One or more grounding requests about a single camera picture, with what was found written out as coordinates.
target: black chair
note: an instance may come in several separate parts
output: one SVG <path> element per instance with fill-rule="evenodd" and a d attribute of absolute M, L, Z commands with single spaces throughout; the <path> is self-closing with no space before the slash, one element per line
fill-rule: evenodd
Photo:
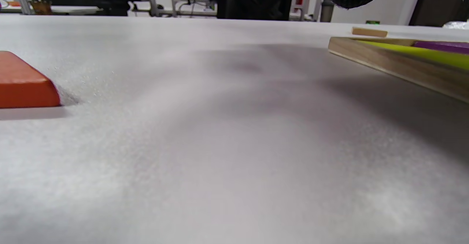
<path fill-rule="evenodd" d="M 217 0 L 218 19 L 288 21 L 292 0 Z"/>

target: small wooden block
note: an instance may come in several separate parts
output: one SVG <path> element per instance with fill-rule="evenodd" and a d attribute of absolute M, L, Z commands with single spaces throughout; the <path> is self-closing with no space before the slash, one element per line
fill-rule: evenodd
<path fill-rule="evenodd" d="M 353 27 L 352 34 L 354 35 L 365 35 L 365 36 L 374 36 L 374 37 L 386 37 L 387 31 L 385 30 L 373 30 L 365 29 L 362 27 Z"/>
<path fill-rule="evenodd" d="M 11 52 L 0 51 L 0 108 L 57 107 L 53 83 Z"/>

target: orange block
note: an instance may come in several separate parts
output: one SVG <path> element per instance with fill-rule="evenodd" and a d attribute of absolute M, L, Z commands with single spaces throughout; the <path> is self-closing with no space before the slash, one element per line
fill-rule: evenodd
<path fill-rule="evenodd" d="M 0 108 L 56 107 L 54 84 L 11 52 L 0 51 Z"/>
<path fill-rule="evenodd" d="M 12 6 L 12 7 L 19 7 L 19 6 L 21 6 L 18 1 L 9 1 L 8 4 L 10 4 L 10 6 Z"/>

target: wooden tray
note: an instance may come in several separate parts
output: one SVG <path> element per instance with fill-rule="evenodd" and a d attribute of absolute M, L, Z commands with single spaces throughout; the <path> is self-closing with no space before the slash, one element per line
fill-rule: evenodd
<path fill-rule="evenodd" d="M 416 40 L 332 37 L 329 51 L 340 57 L 400 77 L 469 103 L 469 70 L 415 57 L 360 41 L 412 46 Z"/>

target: plastic bag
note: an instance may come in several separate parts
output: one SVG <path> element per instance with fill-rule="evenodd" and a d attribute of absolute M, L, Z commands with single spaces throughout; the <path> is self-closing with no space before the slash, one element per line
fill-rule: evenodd
<path fill-rule="evenodd" d="M 469 22 L 447 22 L 443 25 L 443 28 L 469 30 Z"/>

